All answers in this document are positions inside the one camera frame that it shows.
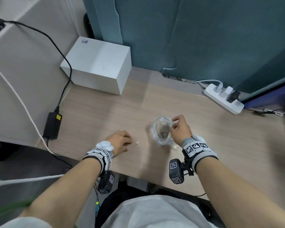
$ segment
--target plastic bag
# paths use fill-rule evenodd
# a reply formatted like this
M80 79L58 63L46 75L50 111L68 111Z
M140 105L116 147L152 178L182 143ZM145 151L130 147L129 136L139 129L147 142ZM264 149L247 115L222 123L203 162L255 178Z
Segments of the plastic bag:
M171 138L170 127L173 125L171 119L160 117L153 122L151 132L153 138L159 146L162 145L175 145L175 142Z

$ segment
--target power strip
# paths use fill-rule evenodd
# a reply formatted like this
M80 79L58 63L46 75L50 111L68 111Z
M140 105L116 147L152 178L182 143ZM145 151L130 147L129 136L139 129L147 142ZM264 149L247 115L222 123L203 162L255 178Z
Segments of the power strip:
M233 88L228 86L228 88L226 88L224 91L217 93L214 91L216 87L217 86L214 84L209 84L209 86L203 90L203 93L232 114L239 114L244 108L244 104L238 100L234 100L231 103L227 101L231 95Z

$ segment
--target wooden desk surface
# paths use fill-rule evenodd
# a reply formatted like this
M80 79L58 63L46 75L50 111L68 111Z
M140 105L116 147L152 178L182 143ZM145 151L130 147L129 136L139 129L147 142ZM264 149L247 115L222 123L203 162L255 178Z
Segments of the wooden desk surface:
M218 158L285 209L285 118L243 111L232 115L207 97L128 80L121 96L73 85L60 112L58 154L81 160L96 143L127 130L139 144L114 158L111 170L191 195L204 190L195 175L183 184L169 179L169 161L183 161L181 149L157 146L150 125L160 116L183 114L192 132L206 140Z

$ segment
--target white box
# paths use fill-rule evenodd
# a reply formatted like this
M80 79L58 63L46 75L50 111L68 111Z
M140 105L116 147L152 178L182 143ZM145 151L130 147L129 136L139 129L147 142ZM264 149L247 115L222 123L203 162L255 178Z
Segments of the white box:
M132 68L130 47L79 37L67 55L76 85L121 95ZM60 67L70 76L64 60Z

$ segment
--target person's right hand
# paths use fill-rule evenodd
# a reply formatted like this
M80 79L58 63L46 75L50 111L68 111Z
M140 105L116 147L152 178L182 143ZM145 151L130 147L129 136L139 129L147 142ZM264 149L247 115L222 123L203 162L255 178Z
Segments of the person's right hand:
M192 132L190 130L190 126L186 123L185 117L183 115L178 115L174 118L172 118L172 121L177 121L171 128L170 133L173 141L179 145L182 146L182 141L185 138L192 137Z

